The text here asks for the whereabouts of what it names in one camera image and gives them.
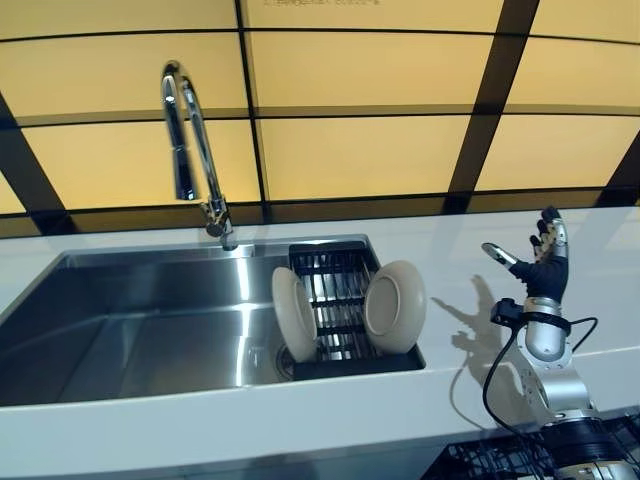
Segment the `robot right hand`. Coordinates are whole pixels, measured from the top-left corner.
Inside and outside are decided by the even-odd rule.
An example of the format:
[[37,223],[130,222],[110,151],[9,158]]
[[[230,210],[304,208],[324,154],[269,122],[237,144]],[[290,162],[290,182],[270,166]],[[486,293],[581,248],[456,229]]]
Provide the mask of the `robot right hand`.
[[568,233],[554,206],[540,213],[538,233],[529,237],[534,259],[525,262],[495,243],[481,249],[526,286],[528,297],[548,298],[561,303],[569,277]]

